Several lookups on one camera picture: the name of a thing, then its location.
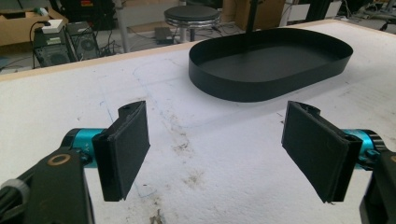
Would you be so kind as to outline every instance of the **white table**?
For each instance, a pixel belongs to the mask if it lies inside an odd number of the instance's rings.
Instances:
[[[281,146],[287,101],[321,109],[342,129],[366,128],[396,148],[396,37],[339,21],[301,26],[347,42],[343,74],[260,103],[198,90],[194,43],[0,77],[0,183],[61,144],[73,128],[107,128],[146,100],[151,148],[126,201],[103,202],[86,169],[96,223],[360,223],[371,173],[356,170],[345,202],[324,204]]]

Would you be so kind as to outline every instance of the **cable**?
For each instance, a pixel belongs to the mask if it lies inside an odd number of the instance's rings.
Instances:
[[[33,27],[36,24],[44,24],[44,26],[50,26],[50,23],[48,21],[36,21],[35,23],[32,24],[32,26],[30,27],[30,31],[29,31],[29,40],[30,40],[30,45],[32,46],[32,58],[33,58],[33,69],[35,69],[35,49],[33,46],[33,41],[32,41],[32,30]]]
[[[12,65],[12,64],[14,64],[14,63],[17,63],[17,62],[20,62],[20,61],[22,61],[22,60],[26,60],[26,59],[30,59],[30,57],[21,58],[21,59],[15,60],[15,61],[12,62],[12,63],[8,63],[8,64],[6,64],[6,65],[0,67],[0,72],[1,72],[3,69],[9,67],[10,65]]]

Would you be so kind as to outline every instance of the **stool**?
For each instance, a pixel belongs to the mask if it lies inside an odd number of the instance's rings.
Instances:
[[[195,28],[211,27],[220,22],[220,13],[212,7],[171,7],[163,13],[166,23],[180,28],[180,42],[186,41],[186,29],[190,29],[190,41],[195,40]]]

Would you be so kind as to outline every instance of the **black stool seat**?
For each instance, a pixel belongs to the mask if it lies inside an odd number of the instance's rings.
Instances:
[[[165,21],[173,26],[200,28],[219,23],[220,13],[212,7],[171,7],[164,13]]]

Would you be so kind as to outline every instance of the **black oval tray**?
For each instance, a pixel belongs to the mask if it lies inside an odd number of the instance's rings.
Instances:
[[[277,28],[197,43],[190,50],[189,74],[210,95],[259,102],[342,73],[352,53],[329,35]]]

